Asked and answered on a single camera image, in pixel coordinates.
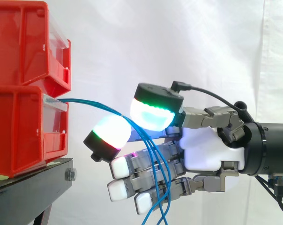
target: green led light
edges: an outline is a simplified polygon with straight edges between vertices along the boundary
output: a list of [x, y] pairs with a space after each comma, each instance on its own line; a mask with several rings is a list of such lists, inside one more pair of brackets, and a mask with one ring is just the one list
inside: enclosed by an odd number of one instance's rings
[[120, 149], [130, 138], [131, 126], [123, 117], [109, 115], [94, 127], [93, 132], [109, 145]]
[[173, 121], [175, 113], [144, 104], [134, 98], [130, 115], [138, 126], [148, 130], [162, 131]]

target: robotic hand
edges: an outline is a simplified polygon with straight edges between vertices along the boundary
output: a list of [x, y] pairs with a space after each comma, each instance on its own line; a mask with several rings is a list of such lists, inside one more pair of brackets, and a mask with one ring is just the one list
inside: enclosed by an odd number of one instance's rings
[[[179, 95], [181, 90], [204, 92], [227, 106], [204, 110], [183, 107], [183, 97]], [[137, 125], [148, 129], [152, 139], [168, 140], [158, 148], [170, 170], [171, 200], [191, 195], [196, 190], [224, 192], [226, 177], [244, 173], [256, 176], [283, 210], [283, 124], [256, 123], [247, 112], [245, 103], [232, 105], [212, 92], [181, 82], [174, 82], [170, 89], [139, 84], [131, 117]], [[95, 144], [88, 139], [84, 142], [94, 151], [92, 159], [99, 161], [100, 158], [94, 155]], [[129, 141], [138, 140], [141, 137], [133, 132]], [[153, 152], [145, 149], [114, 158], [117, 153], [110, 154], [106, 160], [115, 179], [108, 184], [110, 199], [119, 201], [135, 196], [137, 213], [147, 213], [158, 201], [150, 160]], [[167, 171], [165, 164], [158, 165], [157, 159], [154, 163], [161, 198], [167, 191], [162, 171]], [[192, 179], [180, 177], [186, 172], [198, 175]], [[269, 180], [265, 181], [259, 174], [268, 174]]]
[[[238, 176], [244, 168], [244, 148], [227, 147], [210, 127], [201, 130], [168, 127], [163, 132], [149, 132], [153, 138], [167, 138], [168, 142], [158, 145], [171, 171], [171, 200], [191, 195], [196, 190], [224, 192], [225, 177]], [[129, 141], [138, 141], [133, 132]], [[119, 201], [135, 196], [138, 214], [147, 213], [157, 202], [153, 170], [147, 149], [115, 158], [110, 162], [114, 181], [108, 184], [111, 201]], [[161, 170], [156, 166], [160, 197], [166, 192]], [[194, 178], [180, 177], [186, 172], [200, 173]]]

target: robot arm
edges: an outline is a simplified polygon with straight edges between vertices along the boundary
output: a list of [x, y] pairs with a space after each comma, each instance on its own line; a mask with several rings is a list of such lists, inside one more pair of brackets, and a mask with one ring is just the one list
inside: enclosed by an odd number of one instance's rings
[[[225, 178], [238, 176], [239, 173], [272, 175], [273, 181], [283, 188], [283, 183], [275, 178], [283, 176], [283, 124], [246, 123], [244, 130], [245, 135], [239, 142], [227, 145], [218, 136], [217, 130], [210, 127], [198, 130], [185, 128], [180, 141], [177, 140], [181, 130], [177, 129], [177, 133], [172, 134], [157, 132], [156, 136], [153, 132], [152, 137], [157, 138], [175, 136], [174, 140], [158, 145], [171, 171], [171, 200], [191, 195], [196, 190], [224, 192]], [[147, 213], [158, 199], [148, 151], [115, 158], [110, 167], [115, 179], [108, 184], [111, 200], [135, 196], [137, 213]], [[166, 172], [165, 167], [156, 166], [160, 197], [166, 192], [162, 169]], [[187, 172], [199, 174], [192, 179], [179, 177]]]
[[[170, 89], [143, 85], [135, 94], [136, 100], [150, 106], [159, 100], [159, 107], [175, 112], [171, 123], [175, 127], [151, 135], [152, 138], [174, 138], [158, 146], [171, 172], [171, 200], [191, 195], [196, 190], [224, 192], [227, 176], [238, 176], [239, 173], [253, 176], [269, 174], [269, 187], [275, 190], [280, 205], [279, 200], [283, 196], [283, 124], [255, 123], [247, 113], [246, 105], [241, 102], [237, 102], [240, 107], [227, 102], [226, 107], [214, 106], [199, 110], [181, 106], [179, 109], [178, 105], [182, 104], [179, 91], [197, 88], [180, 82], [174, 82]], [[187, 128], [180, 144], [177, 141], [180, 138], [180, 132], [176, 130], [178, 128]], [[110, 167], [113, 177], [118, 180], [108, 184], [111, 200], [122, 200], [137, 194], [134, 198], [137, 213], [148, 212], [158, 200], [150, 165], [146, 150], [114, 159]], [[156, 165], [155, 170], [159, 195], [162, 197], [167, 190], [162, 176], [162, 170], [166, 172], [166, 168]], [[179, 178], [186, 172], [199, 174], [192, 179]]]
[[[168, 161], [171, 171], [172, 201], [191, 195], [196, 190], [224, 192], [225, 177], [238, 176], [238, 169], [244, 167], [244, 149], [225, 146], [217, 131], [210, 127], [197, 131], [184, 129], [180, 141], [172, 140], [158, 145], [158, 148]], [[137, 213], [147, 213], [158, 199], [147, 149], [115, 158], [111, 161], [110, 168], [113, 178], [116, 179], [108, 184], [111, 200], [123, 200], [137, 194], [134, 198]], [[165, 167], [156, 167], [160, 195], [163, 196], [166, 185], [161, 170], [166, 172]], [[201, 174], [192, 179], [179, 178], [186, 172]]]

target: metal bolt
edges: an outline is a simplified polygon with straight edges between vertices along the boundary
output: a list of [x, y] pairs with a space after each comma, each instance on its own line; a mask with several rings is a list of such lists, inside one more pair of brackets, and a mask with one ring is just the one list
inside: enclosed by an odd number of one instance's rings
[[77, 177], [77, 170], [76, 169], [67, 169], [65, 173], [65, 180], [68, 181], [75, 181]]

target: black sensor cap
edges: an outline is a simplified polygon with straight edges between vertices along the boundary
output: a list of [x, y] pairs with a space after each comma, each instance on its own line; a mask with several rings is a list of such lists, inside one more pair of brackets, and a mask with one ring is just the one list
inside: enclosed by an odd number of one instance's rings
[[134, 98], [144, 104], [170, 110], [177, 113], [183, 103], [183, 96], [161, 87], [148, 83], [139, 83]]
[[93, 131], [89, 133], [83, 143], [93, 151], [93, 154], [90, 157], [95, 162], [101, 162], [103, 160], [109, 163], [117, 156], [120, 151], [120, 149], [116, 149], [106, 143]]

